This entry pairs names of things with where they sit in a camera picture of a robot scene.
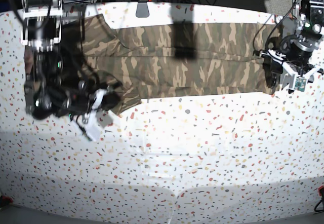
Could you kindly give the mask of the robot arm image left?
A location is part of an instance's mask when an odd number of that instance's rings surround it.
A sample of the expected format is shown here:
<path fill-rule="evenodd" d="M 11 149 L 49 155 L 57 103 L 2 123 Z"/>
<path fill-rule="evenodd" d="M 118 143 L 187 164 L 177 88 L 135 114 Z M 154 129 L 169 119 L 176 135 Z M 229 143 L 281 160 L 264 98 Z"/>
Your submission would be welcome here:
<path fill-rule="evenodd" d="M 61 43 L 63 0 L 8 0 L 22 26 L 20 41 L 31 52 L 25 68 L 26 113 L 36 120 L 67 116 L 90 141 L 99 139 L 96 114 L 119 103 L 119 82 L 100 81 L 86 72 L 72 50 Z"/>

